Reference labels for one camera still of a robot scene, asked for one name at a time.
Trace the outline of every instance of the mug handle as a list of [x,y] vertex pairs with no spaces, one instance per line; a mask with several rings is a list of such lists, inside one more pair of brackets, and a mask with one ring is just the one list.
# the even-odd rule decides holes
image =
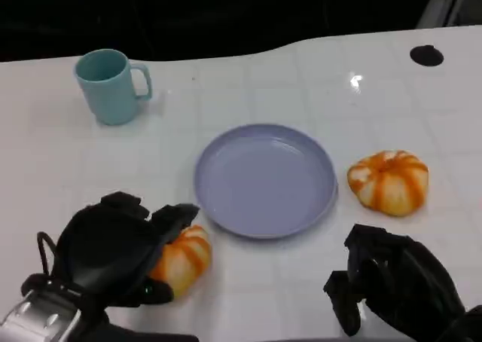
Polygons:
[[148,84],[148,93],[146,95],[137,95],[136,99],[138,101],[148,101],[152,98],[152,81],[151,81],[151,74],[149,73],[148,68],[146,65],[142,63],[133,63],[130,65],[130,69],[138,69],[145,77],[145,81]]

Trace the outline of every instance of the purple plate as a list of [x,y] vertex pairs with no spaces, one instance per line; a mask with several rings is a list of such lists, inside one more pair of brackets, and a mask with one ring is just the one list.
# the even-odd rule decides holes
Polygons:
[[315,224],[333,206],[333,164],[315,141],[278,125],[228,131],[201,154],[194,187],[204,212],[239,235],[285,237]]

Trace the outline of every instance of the white tiled surface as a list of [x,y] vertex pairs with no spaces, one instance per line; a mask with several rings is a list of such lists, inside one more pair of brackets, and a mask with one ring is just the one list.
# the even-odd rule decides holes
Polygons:
[[[216,60],[147,63],[154,98],[132,123],[98,125],[72,77],[75,58],[0,64],[0,306],[40,270],[35,233],[58,236],[71,215],[123,190],[154,210],[195,201],[202,148],[236,125],[277,122],[310,134],[331,155],[339,200],[320,225],[270,243],[232,237],[202,215],[214,262],[180,301],[112,319],[143,331],[194,333],[202,342],[338,337],[322,287],[343,269],[343,241],[364,223],[410,234],[446,265],[468,307],[482,303],[482,28],[353,35]],[[418,66],[410,49],[434,44],[441,66]],[[352,80],[358,80],[358,86]],[[135,83],[145,87],[140,75]],[[427,204],[393,219],[362,208],[346,170],[384,148],[429,166]],[[365,311],[367,336],[396,337]]]

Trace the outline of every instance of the orange striped pumpkin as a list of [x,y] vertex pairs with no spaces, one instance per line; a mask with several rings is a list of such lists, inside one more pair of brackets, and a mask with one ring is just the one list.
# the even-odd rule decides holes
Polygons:
[[353,165],[348,184],[367,208],[405,216],[425,202],[429,169],[406,151],[382,151]]
[[167,283],[174,298],[181,297],[204,273],[211,263],[208,234],[199,225],[185,228],[163,254],[150,277]]

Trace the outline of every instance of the plate rim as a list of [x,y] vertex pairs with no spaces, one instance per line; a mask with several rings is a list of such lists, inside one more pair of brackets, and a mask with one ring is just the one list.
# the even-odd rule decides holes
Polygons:
[[[253,127],[267,127],[267,128],[278,128],[278,129],[284,129],[289,131],[290,133],[296,133],[300,135],[301,137],[304,137],[308,140],[310,140],[311,143],[313,143],[327,158],[328,160],[328,165],[329,165],[329,172],[332,174],[333,179],[334,179],[334,185],[331,191],[331,195],[328,199],[328,202],[326,203],[325,208],[310,222],[301,225],[299,227],[295,227],[290,231],[284,232],[284,233],[274,233],[274,234],[247,234],[247,233],[240,233],[239,231],[232,230],[220,222],[216,221],[212,215],[210,214],[209,210],[205,207],[204,203],[202,202],[202,198],[200,197],[200,191],[199,191],[199,185],[200,183],[198,182],[200,180],[200,166],[202,164],[202,160],[206,157],[208,154],[208,151],[212,146],[218,142],[219,140],[229,136],[231,133],[237,133],[240,130],[244,129],[250,129]],[[307,135],[306,133],[296,130],[292,127],[287,127],[281,124],[246,124],[238,127],[234,127],[232,129],[226,130],[223,133],[217,135],[214,139],[212,139],[203,149],[203,151],[200,153],[199,157],[196,160],[196,164],[194,167],[194,194],[197,200],[197,203],[200,205],[201,210],[203,213],[208,217],[209,220],[214,222],[216,225],[218,225],[221,229],[228,231],[232,234],[235,234],[240,237],[246,237],[250,239],[258,239],[258,240],[272,240],[272,239],[279,239],[283,237],[289,237],[291,235],[300,233],[301,231],[305,231],[310,229],[312,226],[317,224],[319,221],[321,221],[332,209],[334,204],[337,201],[337,196],[338,196],[338,180],[337,180],[337,174],[334,168],[333,160],[331,159],[330,155],[328,152],[311,136]]]

